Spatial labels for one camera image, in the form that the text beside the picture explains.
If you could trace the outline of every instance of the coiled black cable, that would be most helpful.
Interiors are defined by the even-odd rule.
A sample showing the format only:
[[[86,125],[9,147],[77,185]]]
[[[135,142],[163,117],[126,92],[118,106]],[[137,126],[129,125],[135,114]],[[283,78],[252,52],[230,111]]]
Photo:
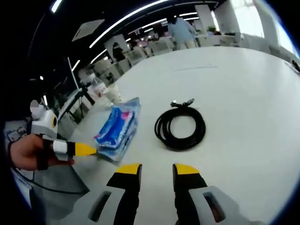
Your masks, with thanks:
[[[189,107],[194,102],[191,99],[183,104],[171,103],[171,109],[163,113],[155,123],[154,131],[156,137],[167,147],[173,150],[187,150],[199,144],[205,135],[205,123],[201,114],[194,108]],[[171,122],[177,116],[190,116],[195,120],[196,128],[194,133],[186,138],[177,138],[171,132]]]

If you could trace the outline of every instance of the white pillar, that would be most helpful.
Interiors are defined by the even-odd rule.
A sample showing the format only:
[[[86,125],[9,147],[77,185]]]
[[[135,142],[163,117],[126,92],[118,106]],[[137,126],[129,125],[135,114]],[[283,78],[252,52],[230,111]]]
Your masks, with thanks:
[[[240,27],[233,6],[228,0],[215,11],[217,22],[221,32],[239,32]]]
[[[124,51],[129,50],[126,40],[122,34],[116,35],[105,42],[104,46],[107,49],[108,54],[111,56],[112,60],[116,62],[116,59],[113,57],[113,44],[117,42],[121,49]]]
[[[195,6],[195,9],[202,23],[203,33],[207,33],[207,29],[209,26],[215,26],[214,20],[212,19],[210,13],[210,8],[208,7],[208,5],[197,5]]]
[[[261,1],[254,1],[255,7],[262,21],[262,28],[265,39],[273,46],[278,46],[278,36],[274,18],[270,14],[270,9],[267,8]]]

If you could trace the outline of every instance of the finger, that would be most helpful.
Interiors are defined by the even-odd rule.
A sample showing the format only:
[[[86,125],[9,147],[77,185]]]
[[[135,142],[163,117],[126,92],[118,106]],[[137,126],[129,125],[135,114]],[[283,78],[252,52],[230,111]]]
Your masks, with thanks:
[[[74,165],[75,161],[73,159],[69,161],[58,160],[56,157],[51,157],[48,159],[48,166],[53,165]]]

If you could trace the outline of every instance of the white table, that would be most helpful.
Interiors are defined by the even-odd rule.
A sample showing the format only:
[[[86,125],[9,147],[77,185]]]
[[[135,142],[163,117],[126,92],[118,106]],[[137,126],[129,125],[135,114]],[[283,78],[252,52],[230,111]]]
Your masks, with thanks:
[[[187,49],[143,60],[117,84],[125,99],[138,96],[142,104],[137,134],[122,160],[143,164],[135,224],[175,224],[177,162],[197,168],[250,220],[269,223],[284,207],[300,176],[300,78],[282,59],[243,48]],[[190,98],[205,120],[205,137],[192,150],[166,150],[155,137],[155,121],[173,100]],[[108,115],[99,109],[101,101],[71,140],[93,144]],[[182,118],[174,127],[178,136],[190,135],[193,122]],[[96,157],[75,161],[90,189],[105,185],[116,170]]]

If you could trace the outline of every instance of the black wrist strap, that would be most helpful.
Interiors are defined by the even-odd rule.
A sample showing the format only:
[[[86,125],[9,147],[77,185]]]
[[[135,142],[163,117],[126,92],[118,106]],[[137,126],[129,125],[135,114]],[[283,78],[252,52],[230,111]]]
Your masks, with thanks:
[[[37,157],[37,170],[46,170],[48,169],[48,158],[53,155],[51,149],[53,141],[43,139],[43,149],[36,151]]]
[[[7,159],[8,159],[8,164],[11,168],[15,169],[16,166],[11,158],[11,151],[10,151],[10,148],[11,148],[11,145],[13,144],[13,142],[10,142],[8,143],[8,146],[7,146]]]

